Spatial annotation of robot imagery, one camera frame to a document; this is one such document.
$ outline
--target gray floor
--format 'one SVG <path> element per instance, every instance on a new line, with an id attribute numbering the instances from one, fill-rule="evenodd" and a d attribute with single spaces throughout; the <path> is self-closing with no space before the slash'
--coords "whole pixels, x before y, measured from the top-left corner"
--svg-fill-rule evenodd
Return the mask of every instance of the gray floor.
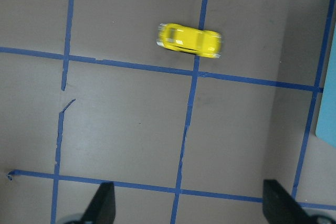
<path id="1" fill-rule="evenodd" d="M 87 58 L 69 62 L 61 91 L 68 2 L 0 0 L 1 223 L 50 223 L 53 180 L 5 175 L 54 173 L 58 114 L 72 99 L 60 175 L 175 188 L 192 76 L 165 68 L 193 70 L 194 57 L 159 48 L 156 28 L 197 27 L 202 0 L 75 0 L 70 55 Z M 255 202 L 262 180 L 292 192 L 328 7 L 329 0 L 208 0 L 205 29 L 222 33 L 224 46 L 220 59 L 200 59 L 199 70 L 238 81 L 198 78 L 181 188 L 234 199 L 181 194 L 176 223 L 266 223 Z M 265 80 L 295 88 L 253 84 Z M 326 210 L 336 210 L 336 149 L 314 134 L 320 100 L 321 93 L 296 200 L 336 218 Z M 97 188 L 60 180 L 56 220 L 83 212 Z M 174 197 L 118 186 L 115 222 L 170 223 Z"/>

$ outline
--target car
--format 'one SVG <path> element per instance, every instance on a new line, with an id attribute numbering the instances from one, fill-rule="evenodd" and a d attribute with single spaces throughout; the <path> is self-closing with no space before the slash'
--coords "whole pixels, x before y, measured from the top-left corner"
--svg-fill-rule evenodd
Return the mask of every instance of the car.
<path id="1" fill-rule="evenodd" d="M 215 31 L 198 30 L 179 24 L 159 25 L 156 43 L 166 49 L 188 52 L 207 58 L 219 58 L 222 37 Z"/>

